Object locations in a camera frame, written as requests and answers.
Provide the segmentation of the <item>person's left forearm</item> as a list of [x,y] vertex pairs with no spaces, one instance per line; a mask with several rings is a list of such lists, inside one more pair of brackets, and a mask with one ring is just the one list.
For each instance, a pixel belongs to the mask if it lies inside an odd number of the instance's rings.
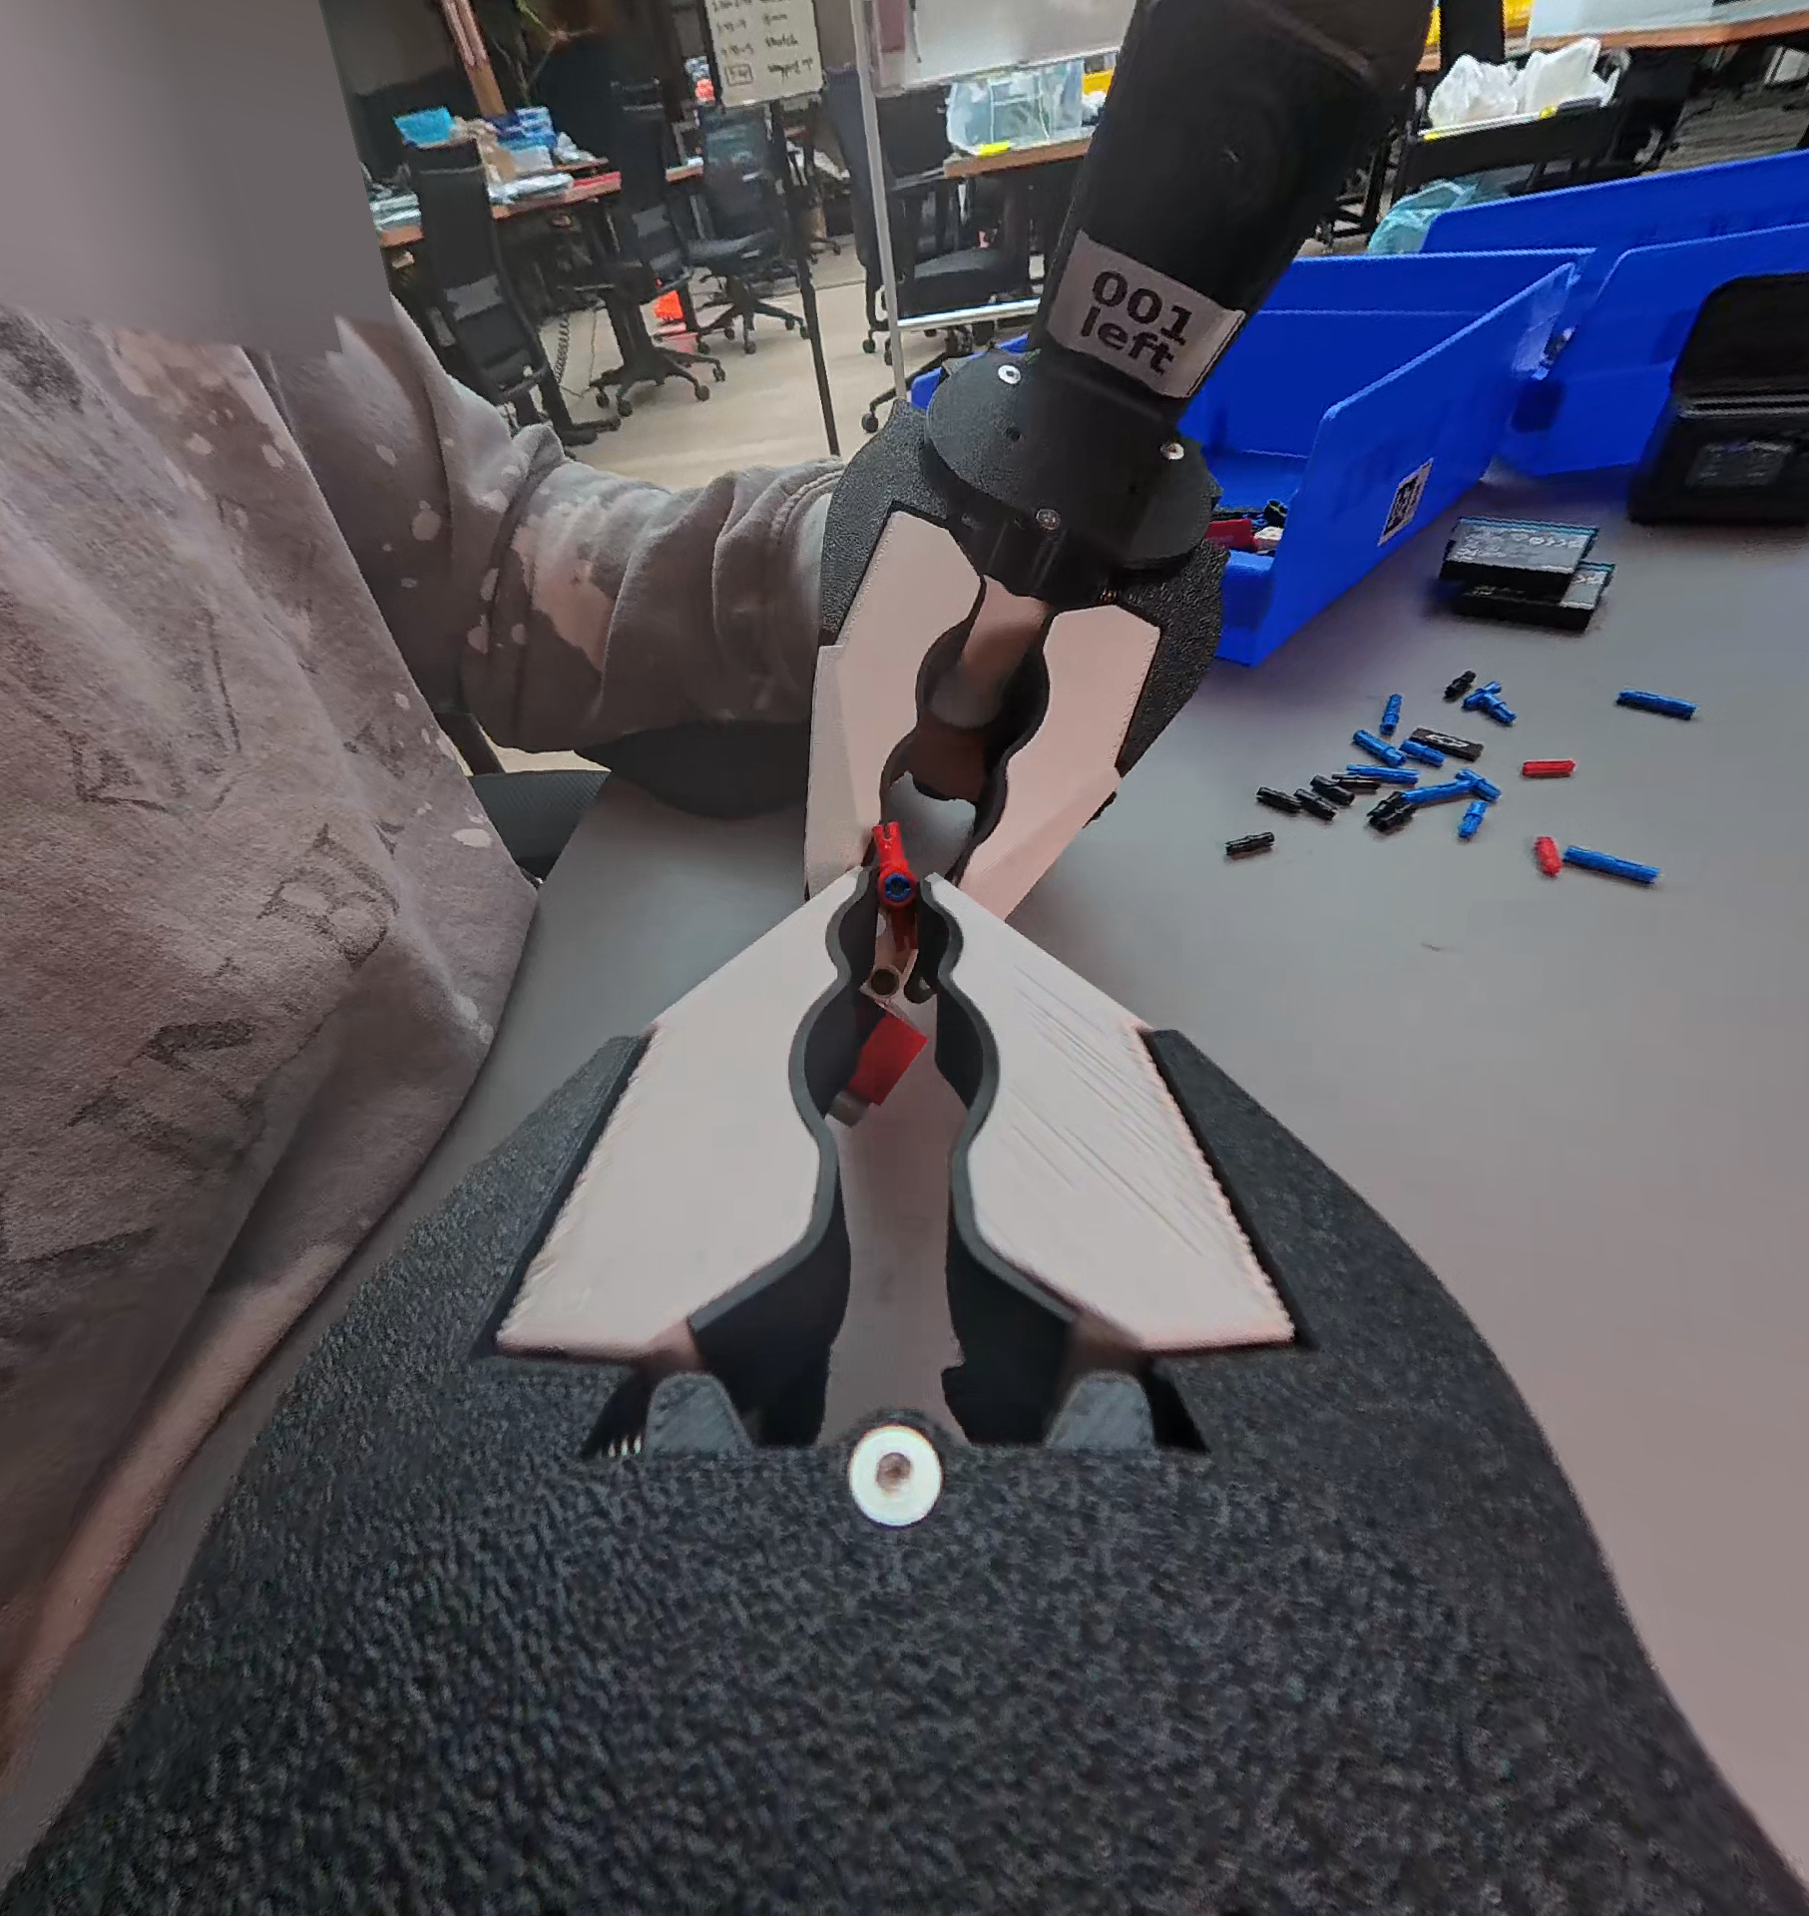
[[318,625],[393,691],[532,753],[811,718],[842,463],[692,491],[592,468],[509,425],[399,308],[249,365],[316,487]]

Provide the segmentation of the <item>blue storage bin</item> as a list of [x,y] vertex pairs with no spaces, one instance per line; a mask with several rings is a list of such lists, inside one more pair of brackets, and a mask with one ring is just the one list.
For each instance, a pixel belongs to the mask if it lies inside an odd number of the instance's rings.
[[1734,279],[1809,274],[1809,148],[1464,204],[1420,250],[1579,253],[1499,460],[1531,478],[1634,468],[1703,302]]

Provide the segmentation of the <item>person's grey sweatshirt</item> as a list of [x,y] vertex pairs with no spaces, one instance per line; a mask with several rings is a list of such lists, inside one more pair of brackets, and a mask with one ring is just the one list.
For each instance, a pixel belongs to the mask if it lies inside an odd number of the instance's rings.
[[437,710],[562,454],[423,362],[0,308],[0,1748],[516,965]]

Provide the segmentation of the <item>blue bin with square tag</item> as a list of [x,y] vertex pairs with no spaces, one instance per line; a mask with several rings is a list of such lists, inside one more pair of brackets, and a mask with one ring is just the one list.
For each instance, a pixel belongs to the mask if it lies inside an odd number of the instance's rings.
[[[1308,259],[1251,317],[1179,419],[1132,378],[1056,348],[991,354],[928,408],[939,451],[991,401],[982,482],[1054,514],[1158,625],[1256,668],[1486,474],[1579,253]],[[1216,508],[1290,508],[1276,557],[1204,544]]]

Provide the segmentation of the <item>whiteboard on stand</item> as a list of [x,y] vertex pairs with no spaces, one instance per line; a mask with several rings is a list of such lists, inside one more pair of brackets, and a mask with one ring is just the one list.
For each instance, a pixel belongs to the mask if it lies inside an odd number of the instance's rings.
[[[716,2],[699,4],[711,40],[718,99],[726,109],[769,109],[774,168],[788,176],[789,156],[782,132],[788,102],[827,99],[824,67],[811,2]],[[908,365],[902,344],[899,282],[891,247],[891,195],[882,119],[877,114],[879,61],[872,42],[872,4],[853,4],[854,95],[865,151],[865,204],[879,259],[879,313],[891,347],[891,404],[908,404]]]

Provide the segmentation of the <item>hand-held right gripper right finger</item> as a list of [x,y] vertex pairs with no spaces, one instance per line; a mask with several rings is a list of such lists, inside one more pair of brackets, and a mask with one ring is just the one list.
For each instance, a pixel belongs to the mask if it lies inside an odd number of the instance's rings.
[[918,894],[947,1160],[942,1386],[973,1445],[1040,1445],[1086,1376],[1279,1352],[1294,1313],[1161,1059],[1161,1035],[943,878]]

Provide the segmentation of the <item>black charger case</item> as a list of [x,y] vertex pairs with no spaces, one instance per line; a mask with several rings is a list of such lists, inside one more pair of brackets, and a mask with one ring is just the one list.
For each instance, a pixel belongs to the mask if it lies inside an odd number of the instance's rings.
[[1705,299],[1625,510],[1637,526],[1809,524],[1809,274]]

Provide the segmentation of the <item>pile of blue black pins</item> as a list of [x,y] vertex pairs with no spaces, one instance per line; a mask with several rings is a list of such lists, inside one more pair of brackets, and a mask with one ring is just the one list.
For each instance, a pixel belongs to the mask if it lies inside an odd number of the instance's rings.
[[[1499,680],[1462,671],[1444,684],[1440,698],[1444,708],[1455,708],[1458,722],[1467,718],[1499,731],[1515,729],[1516,713]],[[1634,686],[1616,691],[1615,708],[1680,723],[1692,723],[1698,716],[1697,700]],[[1350,749],[1356,760],[1339,771],[1314,774],[1287,791],[1258,786],[1255,804],[1274,818],[1333,826],[1344,818],[1355,818],[1356,805],[1369,800],[1359,823],[1375,841],[1394,841],[1415,828],[1419,818],[1431,815],[1438,822],[1448,818],[1455,841],[1472,844],[1486,828],[1492,808],[1505,796],[1502,784],[1481,765],[1486,739],[1456,732],[1452,723],[1445,729],[1406,726],[1405,700],[1399,695],[1385,698],[1374,726],[1352,732]],[[1576,771],[1577,761],[1572,757],[1530,757],[1516,764],[1513,779],[1526,784],[1551,784],[1564,782]],[[1220,855],[1231,865],[1245,864],[1270,855],[1276,844],[1274,831],[1244,832],[1228,838]],[[1655,888],[1660,878],[1656,865],[1562,842],[1551,835],[1534,838],[1530,860],[1547,878],[1577,869],[1634,888]]]

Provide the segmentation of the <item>teal plastic bag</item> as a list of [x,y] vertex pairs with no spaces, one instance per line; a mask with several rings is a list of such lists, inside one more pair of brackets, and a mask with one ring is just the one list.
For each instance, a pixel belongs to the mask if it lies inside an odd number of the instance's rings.
[[1369,257],[1410,257],[1423,250],[1433,224],[1479,196],[1478,178],[1433,180],[1397,199],[1371,232]]

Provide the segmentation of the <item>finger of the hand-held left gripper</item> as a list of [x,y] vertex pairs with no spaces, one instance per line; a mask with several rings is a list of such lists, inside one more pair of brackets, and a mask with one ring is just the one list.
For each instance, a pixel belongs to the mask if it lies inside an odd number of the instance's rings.
[[801,838],[806,900],[865,862],[891,784],[923,755],[913,743],[921,720],[956,732],[971,755],[968,782],[933,779],[931,792],[982,792],[986,723],[971,708],[953,708],[946,688],[964,682],[964,652],[983,607],[986,582],[947,533],[917,516],[887,520],[840,633],[817,664]]
[[997,918],[1020,906],[1120,786],[1119,760],[1161,647],[1122,607],[1056,614],[1034,688],[989,765],[962,851],[962,894]]

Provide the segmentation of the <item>black office chair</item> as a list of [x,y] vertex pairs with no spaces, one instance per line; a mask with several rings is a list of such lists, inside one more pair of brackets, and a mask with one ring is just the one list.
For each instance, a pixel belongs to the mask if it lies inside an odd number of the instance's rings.
[[[597,404],[629,419],[631,394],[684,381],[705,403],[725,381],[725,368],[702,347],[692,300],[692,262],[676,229],[666,159],[666,117],[652,101],[627,92],[611,143],[618,191],[608,199],[611,248],[601,300],[620,363],[594,378]],[[652,302],[676,297],[689,347],[680,351],[652,337]]]
[[482,151],[470,141],[412,148],[414,245],[424,328],[461,381],[521,425],[548,424],[573,451],[600,428],[573,419],[497,235]]
[[696,274],[718,291],[721,305],[699,319],[725,342],[757,352],[757,323],[771,322],[800,341],[800,313],[773,302],[783,282],[798,279],[796,240],[783,204],[783,173],[773,156],[765,109],[699,109],[699,204],[707,227],[689,242]]

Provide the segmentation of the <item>black flat battery pack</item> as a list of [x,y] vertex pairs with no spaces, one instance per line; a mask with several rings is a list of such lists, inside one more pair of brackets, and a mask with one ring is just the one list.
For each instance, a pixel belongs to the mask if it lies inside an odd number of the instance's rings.
[[1510,587],[1472,585],[1456,589],[1445,605],[1458,617],[1492,621],[1539,633],[1582,634],[1592,623],[1613,580],[1615,566],[1588,562],[1577,566],[1555,597]]
[[1438,580],[1444,587],[1560,599],[1596,544],[1599,528],[1464,516],[1451,531]]

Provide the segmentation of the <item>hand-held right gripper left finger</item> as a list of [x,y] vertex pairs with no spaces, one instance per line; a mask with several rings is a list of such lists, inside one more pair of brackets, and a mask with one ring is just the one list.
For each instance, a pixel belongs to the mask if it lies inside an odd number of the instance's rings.
[[829,1129],[879,1012],[854,868],[662,1012],[505,1305],[495,1350],[716,1379],[806,1441],[848,1304]]

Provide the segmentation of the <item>white plastic bags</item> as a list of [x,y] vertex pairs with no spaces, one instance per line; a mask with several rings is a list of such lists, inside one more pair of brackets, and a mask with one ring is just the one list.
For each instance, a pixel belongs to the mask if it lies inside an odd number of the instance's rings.
[[1430,136],[1534,124],[1564,111],[1606,109],[1620,73],[1602,67],[1594,38],[1527,52],[1521,61],[1461,56],[1438,81],[1425,109]]

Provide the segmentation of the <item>small red toy pin assembly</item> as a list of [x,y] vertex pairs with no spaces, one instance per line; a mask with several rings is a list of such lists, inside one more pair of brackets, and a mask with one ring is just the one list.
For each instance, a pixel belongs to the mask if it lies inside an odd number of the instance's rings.
[[869,864],[877,919],[875,955],[865,985],[867,1006],[858,1012],[865,1036],[854,1069],[834,1103],[834,1114],[848,1126],[885,1103],[928,1043],[907,996],[907,985],[917,969],[918,885],[896,822],[872,831]]

